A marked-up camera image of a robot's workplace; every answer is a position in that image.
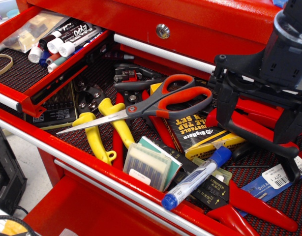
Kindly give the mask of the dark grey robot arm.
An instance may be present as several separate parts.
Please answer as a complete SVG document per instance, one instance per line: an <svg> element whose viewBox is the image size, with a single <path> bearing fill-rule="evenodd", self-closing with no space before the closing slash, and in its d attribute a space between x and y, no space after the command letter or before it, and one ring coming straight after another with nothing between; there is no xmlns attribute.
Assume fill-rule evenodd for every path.
<svg viewBox="0 0 302 236"><path fill-rule="evenodd" d="M217 120L227 128L240 97L282 109L274 129L302 132L302 0L279 11L264 50L251 55L218 55L209 84L218 94Z"/></svg>

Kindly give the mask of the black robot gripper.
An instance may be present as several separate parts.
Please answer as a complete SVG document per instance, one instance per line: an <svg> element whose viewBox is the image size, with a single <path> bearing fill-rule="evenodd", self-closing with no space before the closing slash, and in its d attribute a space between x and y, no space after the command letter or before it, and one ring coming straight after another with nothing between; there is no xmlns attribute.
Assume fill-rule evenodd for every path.
<svg viewBox="0 0 302 236"><path fill-rule="evenodd" d="M218 55L209 85L217 106L209 124L240 128L302 128L302 92L275 77L262 77L262 54Z"/></svg>

